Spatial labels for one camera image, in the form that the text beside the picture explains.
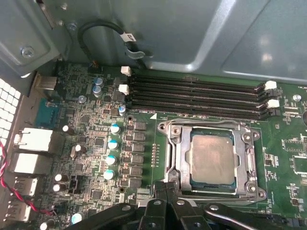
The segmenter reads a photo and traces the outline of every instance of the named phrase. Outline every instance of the mounting hole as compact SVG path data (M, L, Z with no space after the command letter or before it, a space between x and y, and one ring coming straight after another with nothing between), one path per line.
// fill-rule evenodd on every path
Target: mounting hole
M149 227L149 228L155 228L155 226L156 226L155 223L149 223L149 224L148 224L148 227Z
M160 127L161 130L163 130L163 129L165 129L165 124L161 124L159 127Z
M194 227L200 228L200 227L201 227L201 224L200 224L199 222L195 222L195 223L194 223Z
M121 187L121 188L119 188L119 193L125 193L125 188L123 188L123 187Z
M153 204L154 204L154 205L160 205L160 204L162 204L162 202L161 202L161 200L156 200L156 201L154 201Z
M259 194L258 194L261 198L264 198L265 197L265 193L263 191L260 191Z

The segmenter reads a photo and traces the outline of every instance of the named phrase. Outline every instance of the white label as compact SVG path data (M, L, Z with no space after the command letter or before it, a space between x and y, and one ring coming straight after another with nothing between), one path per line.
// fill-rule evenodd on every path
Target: white label
M124 40L124 42L136 42L136 39L132 34L122 34L121 38Z

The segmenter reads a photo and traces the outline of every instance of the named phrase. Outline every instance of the capacitor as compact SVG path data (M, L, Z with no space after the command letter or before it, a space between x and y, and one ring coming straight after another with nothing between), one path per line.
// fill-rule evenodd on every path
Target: capacitor
M100 87L103 87L104 80L102 78L95 78L94 83L95 83L95 85L99 85Z
M93 93L95 97L101 97L102 96L102 90L101 87L99 85L95 85L93 87Z
M65 184L55 184L53 186L53 191L54 192L63 192L66 190L66 185Z
M110 131L113 135L118 135L120 133L120 127L117 124L112 124Z
M87 151L86 147L83 145L76 145L75 150L80 153L86 153Z
M126 106L124 104L118 108L118 113L120 116L124 116L126 114Z
M85 103L86 102L86 96L84 96L84 95L79 96L78 102L81 103L81 104Z
M117 161L116 157L112 155L108 155L105 160L107 165L114 165L116 161Z
M113 170L107 169L104 172L104 179L112 180L115 176L115 172Z
M53 228L56 225L56 222L54 219L49 219L45 222L43 222L40 226L39 229L40 230L49 230L51 228Z
M71 223L72 224L76 224L76 223L80 222L83 219L84 219L83 212L77 212L77 213L73 214L73 216L71 217Z
M68 135L74 135L75 134L75 130L73 130L72 127L69 126L63 126L62 128L63 132L67 133Z
M117 150L118 149L118 142L116 140L110 140L107 144L110 150Z
M68 175L65 175L65 174L57 174L55 177L54 177L54 180L56 182L66 182L68 181Z

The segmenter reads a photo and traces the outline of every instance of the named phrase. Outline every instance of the black plastic part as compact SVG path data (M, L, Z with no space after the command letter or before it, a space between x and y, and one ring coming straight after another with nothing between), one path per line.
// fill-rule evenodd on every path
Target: black plastic part
M141 219L139 230L165 229L166 206L164 200L150 200Z
M234 229L250 230L281 230L281 227L272 225L269 221L253 217L248 213L243 213L233 208L218 203L210 203L204 208L205 217Z
M136 208L121 203L73 224L65 230L108 230L135 220Z

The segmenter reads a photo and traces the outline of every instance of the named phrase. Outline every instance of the screw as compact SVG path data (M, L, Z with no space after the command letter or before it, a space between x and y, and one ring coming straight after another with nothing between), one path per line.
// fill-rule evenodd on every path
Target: screw
M125 207L123 207L121 210L123 210L123 211L128 211L128 210L130 210L131 209L131 207L129 206L129 205L126 205Z
M302 99L302 96L301 95L299 95L299 94L295 94L295 95L293 95L293 100L294 101L296 101L296 102L299 102L299 101L301 101L301 99Z
M69 23L69 24L67 25L67 28L68 28L69 30L75 31L75 30L77 29L77 24L76 24L76 23Z
M178 205L184 205L185 202L184 202L183 200L179 200L179 201L177 201L177 204L178 204Z
M34 57L35 51L31 46L26 46L21 50L21 55L24 58L32 58Z
M217 205L211 205L209 208L213 211L219 210L219 207Z
M61 5L61 8L62 8L62 10L67 10L67 3L63 3L62 5Z
M64 25L63 20L59 20L59 21L58 21L58 25L59 25L59 26L63 26L63 25Z

